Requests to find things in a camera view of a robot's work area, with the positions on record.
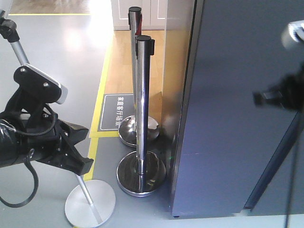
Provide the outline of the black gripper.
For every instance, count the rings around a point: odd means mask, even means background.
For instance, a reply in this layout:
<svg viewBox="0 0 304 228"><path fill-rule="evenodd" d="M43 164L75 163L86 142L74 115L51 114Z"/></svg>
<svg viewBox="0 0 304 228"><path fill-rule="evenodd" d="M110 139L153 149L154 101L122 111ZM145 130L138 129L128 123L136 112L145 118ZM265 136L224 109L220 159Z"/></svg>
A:
<svg viewBox="0 0 304 228"><path fill-rule="evenodd" d="M61 95L51 83L44 87L44 80L27 67L14 73L19 87L4 110L4 165L30 161L71 171L79 176L88 173L94 160L84 158L75 148L83 141L88 129L58 118L49 104Z"/></svg>

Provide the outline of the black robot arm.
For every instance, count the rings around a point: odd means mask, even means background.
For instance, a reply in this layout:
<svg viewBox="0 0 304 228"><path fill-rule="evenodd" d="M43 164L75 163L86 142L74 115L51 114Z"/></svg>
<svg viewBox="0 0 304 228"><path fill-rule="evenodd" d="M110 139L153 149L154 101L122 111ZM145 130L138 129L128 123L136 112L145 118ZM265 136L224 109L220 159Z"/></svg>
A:
<svg viewBox="0 0 304 228"><path fill-rule="evenodd" d="M0 114L0 165L7 167L25 161L38 161L71 171L79 176L88 173L94 162L75 148L88 129L62 121L50 108L63 103L67 89L30 64L14 73L19 87Z"/></svg>

